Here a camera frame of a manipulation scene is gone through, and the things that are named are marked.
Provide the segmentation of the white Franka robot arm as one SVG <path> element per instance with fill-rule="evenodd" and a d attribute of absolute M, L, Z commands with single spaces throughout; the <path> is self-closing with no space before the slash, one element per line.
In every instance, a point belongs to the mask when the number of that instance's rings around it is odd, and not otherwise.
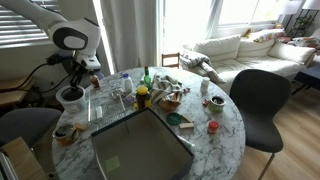
<path fill-rule="evenodd" d="M 67 20 L 60 13 L 41 7 L 32 0 L 0 0 L 0 5 L 31 20 L 60 49 L 73 52 L 77 70 L 70 86 L 76 88 L 87 71 L 101 68 L 96 50 L 101 40 L 98 24 L 88 18 Z"/>

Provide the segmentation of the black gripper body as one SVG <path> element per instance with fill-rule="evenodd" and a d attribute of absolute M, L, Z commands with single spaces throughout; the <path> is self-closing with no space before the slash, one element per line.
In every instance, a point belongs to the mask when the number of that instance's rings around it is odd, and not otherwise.
<path fill-rule="evenodd" d="M 80 65 L 73 66 L 71 70 L 72 70 L 72 75 L 71 75 L 70 85 L 72 87 L 77 87 L 82 80 L 82 76 L 86 73 L 89 73 L 88 69 Z"/>

